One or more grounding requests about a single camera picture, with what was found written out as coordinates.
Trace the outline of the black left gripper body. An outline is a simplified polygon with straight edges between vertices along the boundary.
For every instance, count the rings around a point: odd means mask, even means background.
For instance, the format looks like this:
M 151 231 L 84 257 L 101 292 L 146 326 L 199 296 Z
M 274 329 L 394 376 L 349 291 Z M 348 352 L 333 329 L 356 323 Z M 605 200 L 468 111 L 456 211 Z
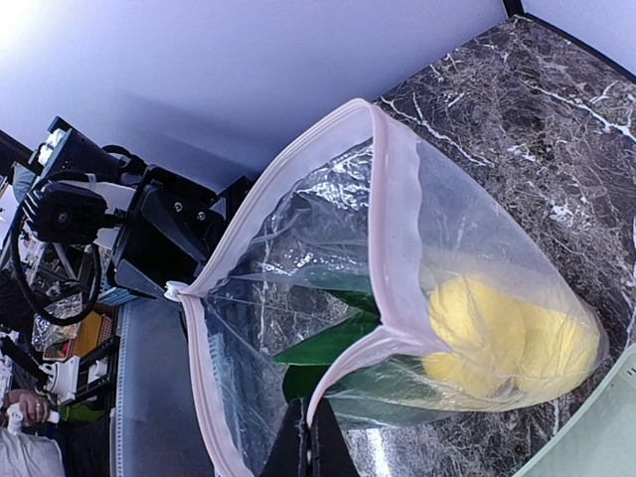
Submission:
M 192 283 L 253 186 L 241 176 L 220 193 L 159 166 L 146 169 L 114 242 L 109 285 L 161 298 L 170 281 Z

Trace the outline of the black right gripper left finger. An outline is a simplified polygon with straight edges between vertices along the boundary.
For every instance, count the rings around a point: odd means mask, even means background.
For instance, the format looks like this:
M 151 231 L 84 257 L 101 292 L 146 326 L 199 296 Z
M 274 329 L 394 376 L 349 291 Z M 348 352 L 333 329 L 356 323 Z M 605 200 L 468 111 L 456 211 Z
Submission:
M 279 427 L 260 477 L 306 477 L 308 475 L 307 399 L 293 399 Z

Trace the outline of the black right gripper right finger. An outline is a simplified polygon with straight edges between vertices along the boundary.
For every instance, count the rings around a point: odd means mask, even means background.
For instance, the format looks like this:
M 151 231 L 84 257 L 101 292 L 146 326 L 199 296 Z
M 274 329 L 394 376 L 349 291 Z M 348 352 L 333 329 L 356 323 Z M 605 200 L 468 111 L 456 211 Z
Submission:
M 322 398 L 310 425 L 311 475 L 355 476 L 356 467 L 330 403 Z

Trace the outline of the green white bok choy toy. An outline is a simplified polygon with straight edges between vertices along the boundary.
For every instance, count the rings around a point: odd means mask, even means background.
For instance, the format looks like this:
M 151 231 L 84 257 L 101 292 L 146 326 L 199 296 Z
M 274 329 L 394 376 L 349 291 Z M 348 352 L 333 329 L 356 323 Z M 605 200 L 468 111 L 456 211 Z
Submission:
M 311 398 L 331 365 L 349 347 L 371 334 L 381 324 L 373 293 L 328 289 L 329 295 L 353 309 L 339 324 L 330 326 L 272 358 L 287 370 L 282 393 L 287 402 Z M 372 366 L 347 374 L 325 393 L 342 428 L 372 429 L 410 427 L 449 417 L 448 410 L 433 409 L 430 403 L 439 392 L 427 382 L 419 358 L 393 354 Z

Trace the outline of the clear zip top bag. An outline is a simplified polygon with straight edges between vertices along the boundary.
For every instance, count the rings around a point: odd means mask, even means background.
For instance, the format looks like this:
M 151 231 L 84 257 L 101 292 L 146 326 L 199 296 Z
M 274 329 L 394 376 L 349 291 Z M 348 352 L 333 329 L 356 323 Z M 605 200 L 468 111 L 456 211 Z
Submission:
M 361 99 L 289 144 L 165 295 L 185 313 L 219 476 L 341 476 L 346 431 L 527 408 L 607 353 L 594 311 L 497 201 Z

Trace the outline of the pale yellow walnut toy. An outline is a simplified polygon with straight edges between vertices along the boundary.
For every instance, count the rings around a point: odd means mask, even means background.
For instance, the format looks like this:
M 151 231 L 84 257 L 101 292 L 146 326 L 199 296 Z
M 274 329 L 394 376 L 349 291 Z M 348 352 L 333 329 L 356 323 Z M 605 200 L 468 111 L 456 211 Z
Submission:
M 559 311 L 519 302 L 526 343 L 515 373 L 495 375 L 454 350 L 422 357 L 426 375 L 472 398 L 493 398 L 511 387 L 525 398 L 541 402 L 577 387 L 597 358 L 600 331 L 595 319 L 572 319 Z

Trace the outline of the yellow lemon toy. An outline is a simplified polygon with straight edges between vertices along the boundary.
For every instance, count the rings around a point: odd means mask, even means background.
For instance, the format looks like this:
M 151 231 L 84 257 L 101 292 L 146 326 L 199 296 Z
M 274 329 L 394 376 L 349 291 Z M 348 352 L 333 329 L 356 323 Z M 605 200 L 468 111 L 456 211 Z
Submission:
M 428 295 L 436 335 L 495 375 L 512 375 L 524 355 L 521 303 L 469 276 L 455 276 Z

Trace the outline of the person hand in background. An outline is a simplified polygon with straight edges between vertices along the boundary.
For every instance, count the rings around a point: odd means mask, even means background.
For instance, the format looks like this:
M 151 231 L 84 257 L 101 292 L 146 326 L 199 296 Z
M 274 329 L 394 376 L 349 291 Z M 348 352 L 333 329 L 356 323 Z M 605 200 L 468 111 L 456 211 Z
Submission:
M 15 389 L 3 395 L 2 406 L 17 404 L 27 426 L 45 423 L 50 414 L 49 401 L 35 392 Z

